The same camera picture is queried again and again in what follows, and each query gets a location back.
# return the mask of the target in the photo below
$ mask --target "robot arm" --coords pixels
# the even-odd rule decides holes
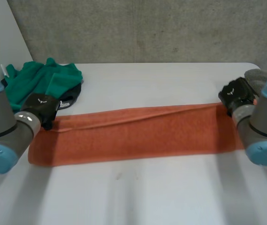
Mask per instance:
[[[0,83],[0,174],[17,163],[41,127],[52,128],[59,103],[52,96],[34,93],[13,114]]]
[[[257,105],[244,78],[231,81],[219,93],[238,130],[246,155],[257,165],[267,165],[267,84]]]

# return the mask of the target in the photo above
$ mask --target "concrete wall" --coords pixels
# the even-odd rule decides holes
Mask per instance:
[[[267,69],[267,0],[8,2],[41,62],[251,62]]]
[[[21,68],[32,60],[29,50],[11,13],[6,0],[0,0],[0,64],[12,63]]]

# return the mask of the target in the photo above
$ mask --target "white wall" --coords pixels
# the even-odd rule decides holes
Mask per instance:
[[[6,0],[0,0],[0,64],[22,68],[32,57]]]

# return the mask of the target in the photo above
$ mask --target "green towel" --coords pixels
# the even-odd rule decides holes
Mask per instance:
[[[14,111],[21,109],[31,93],[47,94],[57,99],[82,81],[82,73],[74,63],[62,66],[48,58],[46,64],[26,62],[22,70],[13,65],[6,67],[9,77],[5,77],[8,100]]]

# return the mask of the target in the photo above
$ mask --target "orange towel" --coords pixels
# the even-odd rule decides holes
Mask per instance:
[[[29,162],[70,165],[242,149],[222,104],[146,107],[57,117],[29,149]]]

